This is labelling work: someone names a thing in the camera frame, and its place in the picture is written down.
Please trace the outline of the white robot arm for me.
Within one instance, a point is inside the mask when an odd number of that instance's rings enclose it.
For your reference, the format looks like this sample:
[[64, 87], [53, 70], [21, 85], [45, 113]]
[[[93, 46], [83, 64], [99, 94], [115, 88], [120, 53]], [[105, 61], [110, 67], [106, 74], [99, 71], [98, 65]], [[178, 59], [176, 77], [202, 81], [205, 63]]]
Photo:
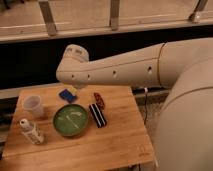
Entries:
[[85, 48], [71, 44], [56, 77], [71, 85], [168, 88], [154, 139], [156, 171], [213, 171], [213, 37], [94, 61]]

